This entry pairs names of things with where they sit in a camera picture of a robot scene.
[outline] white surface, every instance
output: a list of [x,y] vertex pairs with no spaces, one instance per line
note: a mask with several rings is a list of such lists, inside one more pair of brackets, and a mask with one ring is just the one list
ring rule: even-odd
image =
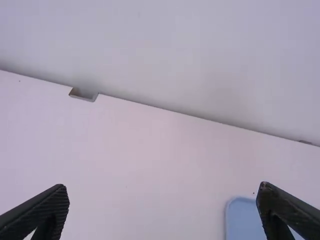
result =
[[0,69],[320,145],[318,0],[2,0]]
[[267,180],[320,208],[320,148],[0,71],[0,213],[67,186],[63,240],[222,240]]

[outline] light blue object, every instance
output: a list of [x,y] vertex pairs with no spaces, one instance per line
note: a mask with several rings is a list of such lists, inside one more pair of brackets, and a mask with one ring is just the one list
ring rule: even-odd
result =
[[[231,200],[225,210],[226,240],[266,240],[264,229],[256,206],[256,200],[237,197]],[[290,229],[296,240],[304,240]]]

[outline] white wall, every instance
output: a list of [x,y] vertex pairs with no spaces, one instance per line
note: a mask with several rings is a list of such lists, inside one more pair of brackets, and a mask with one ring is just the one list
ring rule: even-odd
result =
[[320,145],[319,9],[318,0],[2,0],[0,69]]

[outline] blue plastic item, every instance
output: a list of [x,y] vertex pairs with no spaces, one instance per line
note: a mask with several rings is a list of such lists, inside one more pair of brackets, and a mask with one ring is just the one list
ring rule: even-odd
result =
[[[266,240],[264,229],[256,206],[256,200],[237,197],[231,200],[225,210],[226,240]],[[304,240],[290,229],[296,240]]]

